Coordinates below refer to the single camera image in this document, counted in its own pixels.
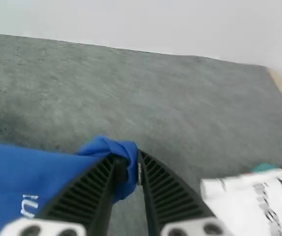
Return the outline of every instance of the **gray mat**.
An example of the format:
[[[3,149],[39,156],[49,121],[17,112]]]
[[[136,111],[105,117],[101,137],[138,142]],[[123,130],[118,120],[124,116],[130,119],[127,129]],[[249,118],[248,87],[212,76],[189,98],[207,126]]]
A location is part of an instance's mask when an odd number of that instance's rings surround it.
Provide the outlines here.
[[[260,66],[0,35],[0,142],[73,153],[97,134],[137,142],[198,191],[282,165],[282,96]],[[146,230],[138,189],[109,235]]]

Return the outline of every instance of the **blue towel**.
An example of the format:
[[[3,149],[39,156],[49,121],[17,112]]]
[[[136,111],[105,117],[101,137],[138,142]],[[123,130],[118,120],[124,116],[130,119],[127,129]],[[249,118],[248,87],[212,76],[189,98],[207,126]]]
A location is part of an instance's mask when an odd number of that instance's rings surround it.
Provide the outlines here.
[[[0,145],[0,230],[23,215],[34,217],[66,183],[109,153],[129,161],[128,180],[115,189],[113,202],[116,203],[136,188],[135,143],[98,136],[76,155]]]

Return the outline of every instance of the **teal object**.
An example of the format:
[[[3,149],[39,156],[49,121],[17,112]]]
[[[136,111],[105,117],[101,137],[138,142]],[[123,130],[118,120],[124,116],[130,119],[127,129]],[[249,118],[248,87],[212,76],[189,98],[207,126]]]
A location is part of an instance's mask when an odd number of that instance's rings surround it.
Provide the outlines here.
[[[254,168],[252,168],[250,171],[251,172],[263,172],[263,171],[268,171],[271,169],[275,169],[276,166],[271,165],[271,164],[266,164],[266,163],[262,163]]]

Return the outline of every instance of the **gray carpet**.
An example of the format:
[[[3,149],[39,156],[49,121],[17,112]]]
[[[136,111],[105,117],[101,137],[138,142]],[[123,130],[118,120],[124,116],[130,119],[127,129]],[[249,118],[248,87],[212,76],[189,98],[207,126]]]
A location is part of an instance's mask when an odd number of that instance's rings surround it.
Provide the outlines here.
[[[0,35],[0,142],[73,153],[137,142],[195,190],[202,177],[282,165],[282,96],[265,68]],[[144,236],[142,190],[110,236]]]

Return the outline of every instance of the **white wall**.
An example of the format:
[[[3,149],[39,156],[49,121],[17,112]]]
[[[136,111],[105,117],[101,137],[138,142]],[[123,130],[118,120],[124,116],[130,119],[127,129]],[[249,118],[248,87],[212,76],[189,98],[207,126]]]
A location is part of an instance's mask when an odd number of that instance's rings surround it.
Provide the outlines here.
[[[0,33],[261,64],[282,74],[280,0],[0,0]]]

